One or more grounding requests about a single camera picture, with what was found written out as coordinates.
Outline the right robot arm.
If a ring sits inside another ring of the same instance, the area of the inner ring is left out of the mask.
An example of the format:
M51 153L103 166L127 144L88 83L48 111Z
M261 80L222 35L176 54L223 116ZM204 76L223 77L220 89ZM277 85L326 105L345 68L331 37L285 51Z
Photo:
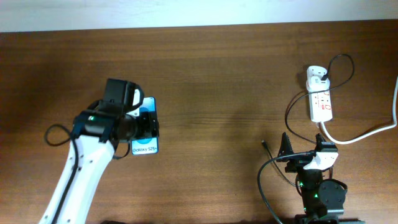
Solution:
M323 176L331 170L338 157L335 143L316 135L314 150L294 153L290 139L282 134L277 162L286 163L285 172L296 174L296 189L303 202L303 215L295 216L295 223L363 223L358 219L341 220L348 186L332 177Z

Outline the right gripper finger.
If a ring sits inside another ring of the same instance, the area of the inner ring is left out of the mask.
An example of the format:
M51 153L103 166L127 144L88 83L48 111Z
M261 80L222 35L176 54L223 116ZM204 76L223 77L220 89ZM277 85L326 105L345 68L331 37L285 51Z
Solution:
M320 133L318 133L318 134L315 136L315 138L316 138L316 147L315 147L315 151L321 152L321 151L324 150L324 148L325 148L325 145L324 145L325 139L324 139L324 137L323 137Z
M292 149L292 145L290 143L290 139L289 139L287 133L284 132L281 137L280 149L279 149L278 155L277 155L277 157L279 157L279 159L277 161L278 162L287 162L289 160L287 158L287 156L290 156L293 153L294 152Z

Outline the blue Galaxy S25+ smartphone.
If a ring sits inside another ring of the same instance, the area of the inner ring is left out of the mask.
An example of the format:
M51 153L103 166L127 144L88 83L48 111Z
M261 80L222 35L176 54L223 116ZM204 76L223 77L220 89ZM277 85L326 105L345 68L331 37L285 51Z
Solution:
M137 119L139 133L131 141L134 156L157 154L159 152L159 121L157 119L156 100L153 96L145 97L143 104L129 113Z

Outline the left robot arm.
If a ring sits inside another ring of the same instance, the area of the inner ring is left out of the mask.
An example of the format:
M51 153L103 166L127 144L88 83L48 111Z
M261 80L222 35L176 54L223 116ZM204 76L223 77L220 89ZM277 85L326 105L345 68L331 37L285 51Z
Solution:
M73 120L67 134L68 157L41 223L84 223L108 164L120 160L119 144L127 154L159 152L156 99L145 96L133 82L109 78L104 95Z

